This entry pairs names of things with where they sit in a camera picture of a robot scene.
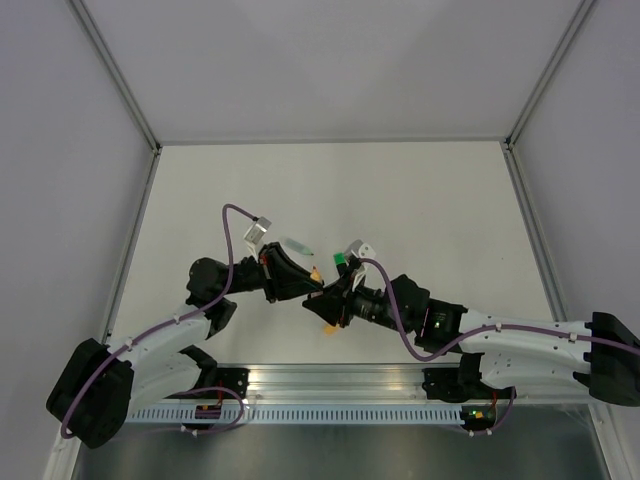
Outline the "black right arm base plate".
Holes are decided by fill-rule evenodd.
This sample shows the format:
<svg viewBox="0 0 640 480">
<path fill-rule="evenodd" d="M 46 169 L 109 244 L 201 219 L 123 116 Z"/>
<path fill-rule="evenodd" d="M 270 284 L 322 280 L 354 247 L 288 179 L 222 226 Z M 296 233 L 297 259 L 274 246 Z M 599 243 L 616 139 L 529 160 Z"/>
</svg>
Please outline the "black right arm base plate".
<svg viewBox="0 0 640 480">
<path fill-rule="evenodd" d="M 508 400 L 511 388 L 496 389 L 481 381 L 480 374 L 462 373 L 459 368 L 427 367 L 422 370 L 422 389 L 429 400 L 465 403 L 480 400 Z"/>
</svg>

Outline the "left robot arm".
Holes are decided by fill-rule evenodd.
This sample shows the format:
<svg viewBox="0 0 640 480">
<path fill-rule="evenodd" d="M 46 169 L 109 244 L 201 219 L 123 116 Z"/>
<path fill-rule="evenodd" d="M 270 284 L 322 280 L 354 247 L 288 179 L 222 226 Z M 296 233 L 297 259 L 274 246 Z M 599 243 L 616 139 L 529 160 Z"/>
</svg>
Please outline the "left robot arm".
<svg viewBox="0 0 640 480">
<path fill-rule="evenodd" d="M 205 398 L 217 386 L 217 363 L 198 343 L 220 333 L 237 309 L 228 295 L 261 291 L 270 303 L 321 291 L 317 269 L 296 264 L 273 242 L 257 256 L 226 265 L 196 260 L 185 304 L 170 320 L 109 344 L 93 338 L 71 354 L 47 401 L 63 439 L 89 448 L 107 443 L 126 418 L 165 397 L 189 391 Z"/>
</svg>

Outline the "black green-tipped marker pen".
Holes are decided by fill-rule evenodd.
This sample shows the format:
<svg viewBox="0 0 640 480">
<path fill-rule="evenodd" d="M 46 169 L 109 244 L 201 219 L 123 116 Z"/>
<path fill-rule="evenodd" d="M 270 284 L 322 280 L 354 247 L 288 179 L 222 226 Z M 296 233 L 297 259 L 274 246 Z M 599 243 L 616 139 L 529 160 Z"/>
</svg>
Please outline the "black green-tipped marker pen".
<svg viewBox="0 0 640 480">
<path fill-rule="evenodd" d="M 334 265 L 337 273 L 340 277 L 349 273 L 349 262 L 343 252 L 338 252 L 333 255 Z"/>
</svg>

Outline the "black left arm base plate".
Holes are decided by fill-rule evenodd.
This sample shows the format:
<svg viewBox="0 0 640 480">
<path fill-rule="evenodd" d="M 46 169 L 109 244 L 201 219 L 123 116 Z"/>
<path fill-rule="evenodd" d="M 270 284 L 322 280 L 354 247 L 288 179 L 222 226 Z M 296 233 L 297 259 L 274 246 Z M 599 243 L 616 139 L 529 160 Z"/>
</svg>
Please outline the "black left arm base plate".
<svg viewBox="0 0 640 480">
<path fill-rule="evenodd" d="M 219 367 L 214 380 L 214 385 L 233 391 L 241 399 L 246 398 L 249 383 L 250 370 L 240 367 Z"/>
</svg>

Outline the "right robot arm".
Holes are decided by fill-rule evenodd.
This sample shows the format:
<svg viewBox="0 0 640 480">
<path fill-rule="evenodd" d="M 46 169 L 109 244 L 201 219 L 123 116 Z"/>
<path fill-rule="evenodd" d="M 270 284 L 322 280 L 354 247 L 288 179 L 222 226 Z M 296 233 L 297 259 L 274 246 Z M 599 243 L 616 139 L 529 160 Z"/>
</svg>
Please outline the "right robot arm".
<svg viewBox="0 0 640 480">
<path fill-rule="evenodd" d="M 387 279 L 383 290 L 358 285 L 355 277 L 343 268 L 304 308 L 331 326 L 359 318 L 394 330 L 420 362 L 459 354 L 448 386 L 459 401 L 487 389 L 545 386 L 584 389 L 618 406 L 639 404 L 639 339 L 613 314 L 559 323 L 509 319 L 436 300 L 406 275 Z"/>
</svg>

